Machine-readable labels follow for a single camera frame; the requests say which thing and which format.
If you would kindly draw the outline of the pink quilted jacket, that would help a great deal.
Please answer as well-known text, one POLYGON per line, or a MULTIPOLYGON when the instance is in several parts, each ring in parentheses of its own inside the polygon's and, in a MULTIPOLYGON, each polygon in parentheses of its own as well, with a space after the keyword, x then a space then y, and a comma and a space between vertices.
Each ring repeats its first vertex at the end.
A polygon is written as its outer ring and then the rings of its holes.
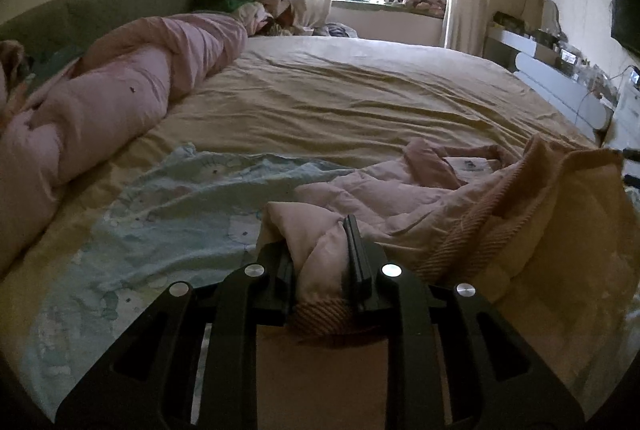
POLYGON ((348 217, 423 282, 475 286, 592 418, 639 346, 639 196, 622 167, 617 152, 540 137, 520 157, 416 139, 267 204, 258 245, 288 245, 298 305, 291 329, 258 332, 262 426, 381 427, 384 348, 350 332, 348 217))

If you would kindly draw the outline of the clothes pile by headboard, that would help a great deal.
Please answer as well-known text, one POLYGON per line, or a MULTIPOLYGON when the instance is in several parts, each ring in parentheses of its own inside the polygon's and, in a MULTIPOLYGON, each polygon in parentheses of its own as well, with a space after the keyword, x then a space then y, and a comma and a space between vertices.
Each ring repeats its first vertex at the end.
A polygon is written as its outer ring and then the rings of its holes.
POLYGON ((223 13, 241 22, 252 36, 293 36, 292 0, 191 0, 192 12, 223 13))

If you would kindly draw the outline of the white drawer cabinet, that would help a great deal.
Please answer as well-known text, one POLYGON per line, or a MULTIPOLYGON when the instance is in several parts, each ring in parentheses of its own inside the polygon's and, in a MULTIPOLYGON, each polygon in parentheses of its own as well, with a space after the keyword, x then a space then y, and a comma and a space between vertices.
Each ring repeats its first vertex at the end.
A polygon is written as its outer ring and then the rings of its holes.
POLYGON ((634 149, 640 147, 640 96, 633 84, 625 84, 620 91, 616 109, 611 119, 604 145, 613 149, 634 149))

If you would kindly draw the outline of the white curved low bench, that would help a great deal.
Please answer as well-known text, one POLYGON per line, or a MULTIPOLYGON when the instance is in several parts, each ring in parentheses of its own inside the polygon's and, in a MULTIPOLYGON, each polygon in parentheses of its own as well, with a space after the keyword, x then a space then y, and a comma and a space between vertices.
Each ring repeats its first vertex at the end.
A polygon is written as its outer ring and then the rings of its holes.
POLYGON ((553 105, 588 139, 602 143, 613 112, 592 91, 524 52, 515 57, 515 67, 516 77, 553 105))

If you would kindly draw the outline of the light blue cartoon blanket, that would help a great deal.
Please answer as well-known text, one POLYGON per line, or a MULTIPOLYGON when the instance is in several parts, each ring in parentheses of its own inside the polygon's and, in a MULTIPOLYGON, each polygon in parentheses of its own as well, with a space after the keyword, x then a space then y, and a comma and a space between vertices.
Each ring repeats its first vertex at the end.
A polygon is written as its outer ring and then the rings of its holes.
POLYGON ((252 260, 267 204, 353 171, 271 154, 175 150, 106 209, 44 298, 18 368, 26 390, 53 414, 171 282, 217 283, 252 260))

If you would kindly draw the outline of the grey desk with clutter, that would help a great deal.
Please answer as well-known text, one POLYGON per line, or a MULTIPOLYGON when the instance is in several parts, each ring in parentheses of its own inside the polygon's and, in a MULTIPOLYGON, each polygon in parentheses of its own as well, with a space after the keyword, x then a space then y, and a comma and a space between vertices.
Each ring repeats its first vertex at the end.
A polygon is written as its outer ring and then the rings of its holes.
POLYGON ((552 68, 579 66, 585 63, 582 51, 570 45, 566 35, 557 28, 533 28, 524 20, 496 12, 486 32, 485 53, 493 44, 517 54, 526 54, 552 68))

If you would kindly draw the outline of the rolled pink duvet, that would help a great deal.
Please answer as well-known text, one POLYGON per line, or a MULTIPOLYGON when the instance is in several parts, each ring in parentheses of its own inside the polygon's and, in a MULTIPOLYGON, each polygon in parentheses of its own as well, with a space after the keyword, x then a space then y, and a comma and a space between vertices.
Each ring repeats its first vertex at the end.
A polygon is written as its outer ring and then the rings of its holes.
POLYGON ((102 36, 35 91, 1 135, 1 268, 47 228, 67 183, 157 125, 246 41, 228 14, 150 16, 102 36))

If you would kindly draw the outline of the beige bed sheet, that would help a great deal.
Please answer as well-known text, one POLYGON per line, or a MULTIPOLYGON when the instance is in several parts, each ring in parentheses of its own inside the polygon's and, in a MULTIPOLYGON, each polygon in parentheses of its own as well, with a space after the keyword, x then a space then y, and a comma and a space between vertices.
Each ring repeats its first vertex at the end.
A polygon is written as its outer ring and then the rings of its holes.
POLYGON ((119 192, 183 144, 357 168, 397 156, 414 137, 518 155, 532 135, 589 143, 520 79, 479 57, 376 40, 253 38, 154 128, 70 183, 51 224, 2 272, 1 289, 53 281, 119 192))

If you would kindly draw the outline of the black wall television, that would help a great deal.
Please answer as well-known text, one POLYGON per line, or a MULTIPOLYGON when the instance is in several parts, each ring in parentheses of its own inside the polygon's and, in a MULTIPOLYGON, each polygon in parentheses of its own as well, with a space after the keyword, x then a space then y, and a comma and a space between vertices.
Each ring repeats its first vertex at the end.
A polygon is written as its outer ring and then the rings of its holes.
POLYGON ((611 36, 626 50, 640 52, 640 0, 612 0, 611 36))

